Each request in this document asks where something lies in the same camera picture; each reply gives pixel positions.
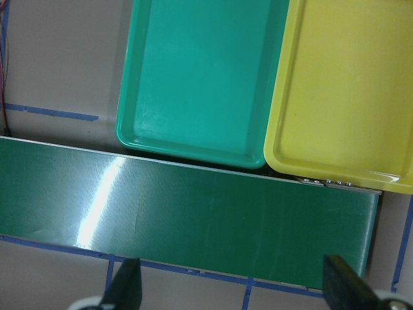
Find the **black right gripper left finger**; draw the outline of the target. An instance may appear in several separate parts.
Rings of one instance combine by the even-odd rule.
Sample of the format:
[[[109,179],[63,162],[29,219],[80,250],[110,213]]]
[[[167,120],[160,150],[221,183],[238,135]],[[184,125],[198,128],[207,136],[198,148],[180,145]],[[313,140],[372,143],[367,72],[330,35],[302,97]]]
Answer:
[[[140,259],[126,259],[105,291],[98,309],[139,309],[142,299]]]

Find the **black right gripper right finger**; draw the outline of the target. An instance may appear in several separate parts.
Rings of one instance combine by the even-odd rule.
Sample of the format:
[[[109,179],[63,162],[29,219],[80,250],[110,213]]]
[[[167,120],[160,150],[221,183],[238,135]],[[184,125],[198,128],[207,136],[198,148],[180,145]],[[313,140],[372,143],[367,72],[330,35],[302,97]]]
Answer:
[[[323,296],[330,309],[386,309],[386,303],[338,255],[323,259]]]

